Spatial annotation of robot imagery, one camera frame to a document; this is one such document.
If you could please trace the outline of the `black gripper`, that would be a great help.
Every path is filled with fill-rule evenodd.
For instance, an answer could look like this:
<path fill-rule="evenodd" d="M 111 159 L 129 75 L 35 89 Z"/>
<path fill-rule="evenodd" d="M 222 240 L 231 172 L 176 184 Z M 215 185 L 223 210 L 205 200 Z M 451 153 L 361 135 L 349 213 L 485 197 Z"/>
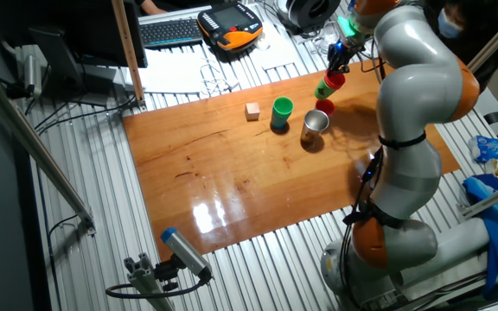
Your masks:
<path fill-rule="evenodd" d="M 349 73 L 349 61 L 354 56 L 354 50 L 351 45 L 348 45 L 342 40 L 332 43 L 328 48 L 327 59 L 329 62 L 329 73 Z"/>

